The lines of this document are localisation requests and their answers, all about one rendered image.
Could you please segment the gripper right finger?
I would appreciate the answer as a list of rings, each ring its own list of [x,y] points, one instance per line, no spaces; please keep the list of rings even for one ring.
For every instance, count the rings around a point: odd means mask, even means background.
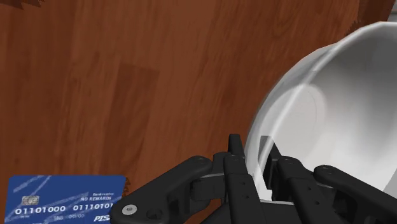
[[[263,178],[272,200],[289,202],[301,224],[397,224],[397,199],[330,165],[313,171],[280,154],[268,136]]]

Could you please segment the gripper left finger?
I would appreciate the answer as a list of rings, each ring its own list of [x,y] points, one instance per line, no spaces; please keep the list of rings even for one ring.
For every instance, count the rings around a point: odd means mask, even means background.
[[[212,199],[226,199],[231,224],[262,223],[265,217],[247,172],[240,135],[212,160],[191,157],[115,203],[111,224],[184,224]]]

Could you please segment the white bowl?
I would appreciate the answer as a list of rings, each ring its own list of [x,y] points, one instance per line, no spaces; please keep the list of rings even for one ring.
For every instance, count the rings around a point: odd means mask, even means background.
[[[244,152],[258,195],[272,146],[397,198],[397,22],[376,22],[297,62],[260,106]]]

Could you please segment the blue bank card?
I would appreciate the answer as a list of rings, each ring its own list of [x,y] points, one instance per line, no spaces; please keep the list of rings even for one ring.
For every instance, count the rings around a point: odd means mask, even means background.
[[[9,179],[3,224],[110,224],[122,175],[15,175]]]

